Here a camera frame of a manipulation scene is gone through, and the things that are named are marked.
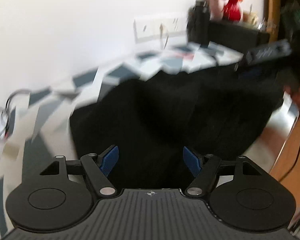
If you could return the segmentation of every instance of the black cloth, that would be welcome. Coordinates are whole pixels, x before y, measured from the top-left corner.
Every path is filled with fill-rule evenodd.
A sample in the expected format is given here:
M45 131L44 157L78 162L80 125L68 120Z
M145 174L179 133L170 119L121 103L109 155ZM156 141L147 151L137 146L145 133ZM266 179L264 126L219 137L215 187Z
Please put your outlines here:
M274 82L238 82L220 69L229 71L129 80L76 109L70 127L78 157L117 145L119 161L109 175L117 189L186 188L194 178L184 146L234 160L261 134L283 93Z

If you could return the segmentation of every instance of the wall socket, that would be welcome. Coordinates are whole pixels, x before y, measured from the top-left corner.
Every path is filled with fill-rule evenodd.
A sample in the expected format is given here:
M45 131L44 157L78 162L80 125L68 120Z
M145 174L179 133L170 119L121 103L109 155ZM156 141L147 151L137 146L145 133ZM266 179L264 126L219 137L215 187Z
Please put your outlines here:
M182 35L186 32L187 18L185 16L138 17L134 21L135 38L137 42L160 38L160 25L163 25L163 37Z

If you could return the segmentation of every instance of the gray ribbed plate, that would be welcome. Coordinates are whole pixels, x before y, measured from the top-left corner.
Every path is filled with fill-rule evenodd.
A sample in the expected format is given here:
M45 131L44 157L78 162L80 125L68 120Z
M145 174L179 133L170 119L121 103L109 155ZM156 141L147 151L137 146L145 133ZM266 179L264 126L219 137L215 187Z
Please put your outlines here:
M125 189L117 198L101 200L80 224L56 233L15 229L6 240L289 240L286 229L253 234L227 227L206 204L177 189Z

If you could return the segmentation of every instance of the red vase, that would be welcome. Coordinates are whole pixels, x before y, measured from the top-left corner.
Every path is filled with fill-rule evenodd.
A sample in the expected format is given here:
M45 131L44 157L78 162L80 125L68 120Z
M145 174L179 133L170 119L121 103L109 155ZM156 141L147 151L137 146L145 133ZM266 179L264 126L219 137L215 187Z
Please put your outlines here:
M229 0L223 8L223 18L229 21L240 21L241 12L238 0Z

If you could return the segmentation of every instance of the patterned bedsheet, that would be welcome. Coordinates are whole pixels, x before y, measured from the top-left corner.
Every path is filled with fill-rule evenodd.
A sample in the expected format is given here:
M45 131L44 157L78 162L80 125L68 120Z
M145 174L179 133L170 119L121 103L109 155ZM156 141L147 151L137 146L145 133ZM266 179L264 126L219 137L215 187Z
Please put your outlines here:
M101 100L129 78L147 80L159 70L193 72L215 66L209 54L217 58L219 65L234 63L242 57L239 52L213 43L208 49L190 43L119 59L30 95L17 96L12 103L13 133L0 153L0 238L13 228L4 207L8 194L53 156L77 158L68 124L75 108Z

